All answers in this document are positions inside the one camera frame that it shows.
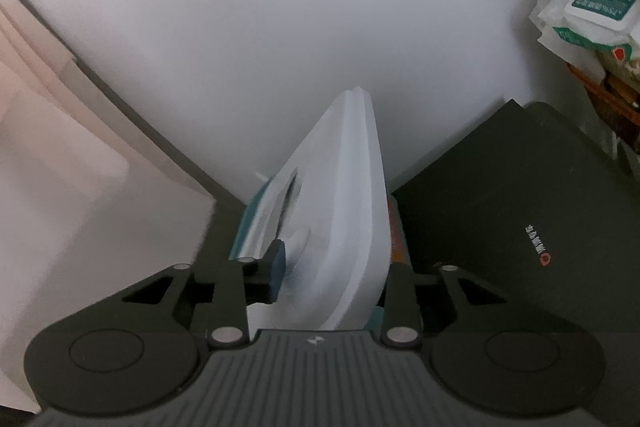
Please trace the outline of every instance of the red logo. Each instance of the red logo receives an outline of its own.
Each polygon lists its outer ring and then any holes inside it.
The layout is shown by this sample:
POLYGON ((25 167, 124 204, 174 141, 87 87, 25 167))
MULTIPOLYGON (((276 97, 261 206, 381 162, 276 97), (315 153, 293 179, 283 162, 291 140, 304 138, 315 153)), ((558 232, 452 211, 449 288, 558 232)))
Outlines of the red logo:
POLYGON ((625 60, 625 51, 623 48, 614 48, 611 53, 617 60, 625 60))
POLYGON ((543 252, 540 254, 540 264, 542 264, 542 266, 546 266, 547 264, 551 263, 551 254, 548 252, 543 252))

